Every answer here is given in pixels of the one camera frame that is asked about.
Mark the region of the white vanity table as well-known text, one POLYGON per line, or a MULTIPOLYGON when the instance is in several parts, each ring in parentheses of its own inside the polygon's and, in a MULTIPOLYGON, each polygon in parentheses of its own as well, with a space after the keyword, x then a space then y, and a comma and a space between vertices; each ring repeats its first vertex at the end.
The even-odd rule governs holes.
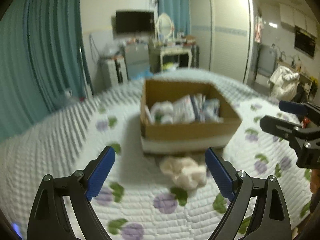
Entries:
POLYGON ((187 44, 179 44, 172 46, 165 46, 164 44, 159 45, 158 41, 151 41, 148 45, 149 49, 149 61, 150 61, 150 71, 155 74, 158 72, 163 72, 164 70, 164 58, 165 57, 178 57, 178 62, 181 65, 181 55, 187 55, 188 63, 186 66, 190 68, 193 59, 192 46, 187 44))

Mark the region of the blue white tissue pack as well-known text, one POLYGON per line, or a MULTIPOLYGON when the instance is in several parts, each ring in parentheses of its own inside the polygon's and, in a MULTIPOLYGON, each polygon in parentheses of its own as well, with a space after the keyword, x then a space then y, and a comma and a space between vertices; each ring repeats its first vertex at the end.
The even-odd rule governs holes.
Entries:
POLYGON ((204 122, 203 104, 206 96, 203 94, 186 95, 173 103, 174 123, 191 124, 195 121, 204 122))

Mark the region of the cream lace cloth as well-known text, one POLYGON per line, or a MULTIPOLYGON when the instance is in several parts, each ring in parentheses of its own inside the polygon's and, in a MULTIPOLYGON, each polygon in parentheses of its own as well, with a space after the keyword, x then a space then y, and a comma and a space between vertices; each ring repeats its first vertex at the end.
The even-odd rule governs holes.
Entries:
POLYGON ((207 183, 207 167, 190 157, 165 157, 159 164, 161 172, 186 191, 193 191, 207 183))

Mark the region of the teal window curtain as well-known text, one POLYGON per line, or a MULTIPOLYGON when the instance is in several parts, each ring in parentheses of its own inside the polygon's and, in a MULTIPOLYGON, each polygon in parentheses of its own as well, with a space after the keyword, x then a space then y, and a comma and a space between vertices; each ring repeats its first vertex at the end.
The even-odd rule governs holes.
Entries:
POLYGON ((189 0, 158 0, 158 13, 169 15, 175 26, 175 34, 190 34, 189 0))

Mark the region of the white blue tube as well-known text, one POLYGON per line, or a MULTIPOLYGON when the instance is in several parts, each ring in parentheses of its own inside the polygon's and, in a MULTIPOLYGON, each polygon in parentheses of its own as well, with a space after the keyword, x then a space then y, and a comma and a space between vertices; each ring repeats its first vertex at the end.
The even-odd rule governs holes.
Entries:
POLYGON ((223 118, 219 116, 220 100, 208 99, 203 104, 203 114, 205 122, 223 122, 223 118))

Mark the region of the white louvered wardrobe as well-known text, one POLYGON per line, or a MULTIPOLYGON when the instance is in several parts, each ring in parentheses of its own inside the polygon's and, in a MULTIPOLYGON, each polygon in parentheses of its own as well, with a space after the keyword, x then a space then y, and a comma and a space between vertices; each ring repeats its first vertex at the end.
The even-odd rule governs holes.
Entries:
POLYGON ((189 0, 199 68, 246 83, 253 57, 253 0, 189 0))

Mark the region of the grey mini fridge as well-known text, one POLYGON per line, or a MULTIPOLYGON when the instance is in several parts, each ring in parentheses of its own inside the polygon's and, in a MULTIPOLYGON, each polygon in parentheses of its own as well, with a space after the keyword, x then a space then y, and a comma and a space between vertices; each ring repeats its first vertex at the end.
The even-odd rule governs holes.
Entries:
POLYGON ((144 43, 123 46, 123 56, 129 80, 144 76, 150 71, 149 48, 144 43))

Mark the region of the white drawer cabinet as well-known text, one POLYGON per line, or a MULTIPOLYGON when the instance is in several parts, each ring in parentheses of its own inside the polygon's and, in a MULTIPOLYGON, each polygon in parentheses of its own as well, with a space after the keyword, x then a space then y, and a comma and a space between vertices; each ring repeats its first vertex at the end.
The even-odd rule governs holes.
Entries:
POLYGON ((123 56, 102 57, 99 61, 106 88, 128 82, 125 60, 123 56))

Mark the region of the white clothes pile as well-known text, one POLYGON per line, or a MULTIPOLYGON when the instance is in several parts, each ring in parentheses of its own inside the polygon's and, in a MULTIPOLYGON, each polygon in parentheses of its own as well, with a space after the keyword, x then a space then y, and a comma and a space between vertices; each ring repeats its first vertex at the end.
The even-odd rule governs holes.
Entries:
POLYGON ((269 78, 269 96, 278 100, 291 101, 297 92, 300 74, 285 66, 279 66, 269 78))

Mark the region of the white looped soft toy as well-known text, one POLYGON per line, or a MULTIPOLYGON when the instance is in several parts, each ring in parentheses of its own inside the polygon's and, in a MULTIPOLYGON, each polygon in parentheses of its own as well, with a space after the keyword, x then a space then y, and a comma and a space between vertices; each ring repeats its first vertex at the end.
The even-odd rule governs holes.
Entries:
POLYGON ((157 102, 150 110, 150 114, 154 124, 173 124, 174 108, 169 101, 157 102))

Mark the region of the white oval vanity mirror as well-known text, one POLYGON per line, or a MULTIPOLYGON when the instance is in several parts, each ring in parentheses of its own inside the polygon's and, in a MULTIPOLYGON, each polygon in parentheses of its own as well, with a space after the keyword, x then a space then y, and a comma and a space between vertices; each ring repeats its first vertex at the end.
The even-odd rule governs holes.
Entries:
POLYGON ((156 35, 159 40, 171 39, 174 35, 174 23, 170 16, 166 13, 161 13, 156 22, 156 35))

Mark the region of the black wall television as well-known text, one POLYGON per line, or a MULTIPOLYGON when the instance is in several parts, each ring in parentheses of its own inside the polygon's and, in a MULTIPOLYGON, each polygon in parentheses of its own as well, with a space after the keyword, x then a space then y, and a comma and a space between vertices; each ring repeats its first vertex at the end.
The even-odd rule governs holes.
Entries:
POLYGON ((116 33, 153 33, 154 13, 150 11, 116 11, 116 33))

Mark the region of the white floral quilt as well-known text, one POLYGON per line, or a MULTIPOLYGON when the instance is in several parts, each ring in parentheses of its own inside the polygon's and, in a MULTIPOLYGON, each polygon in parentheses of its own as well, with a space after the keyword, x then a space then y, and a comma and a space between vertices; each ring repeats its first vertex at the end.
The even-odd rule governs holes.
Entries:
MULTIPOLYGON (((163 80, 210 82, 240 115, 241 125, 223 158, 250 176, 275 175, 292 227, 310 211, 311 172, 296 166, 296 154, 283 139, 261 131, 271 115, 297 122, 278 101, 242 83, 205 70, 180 70, 163 80)), ((84 168, 107 145, 116 161, 92 206, 113 239, 207 239, 229 206, 202 155, 175 159, 143 153, 140 99, 143 80, 109 89, 100 96, 47 117, 24 134, 1 143, 1 210, 22 237, 42 178, 65 177, 84 168)))

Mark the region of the brown cardboard box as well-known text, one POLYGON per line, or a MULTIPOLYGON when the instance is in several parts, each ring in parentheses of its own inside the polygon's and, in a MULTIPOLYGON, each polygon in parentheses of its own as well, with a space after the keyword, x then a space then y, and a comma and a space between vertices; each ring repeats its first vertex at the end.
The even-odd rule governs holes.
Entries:
POLYGON ((178 154, 224 147, 240 116, 211 83, 146 80, 140 111, 146 154, 178 154))

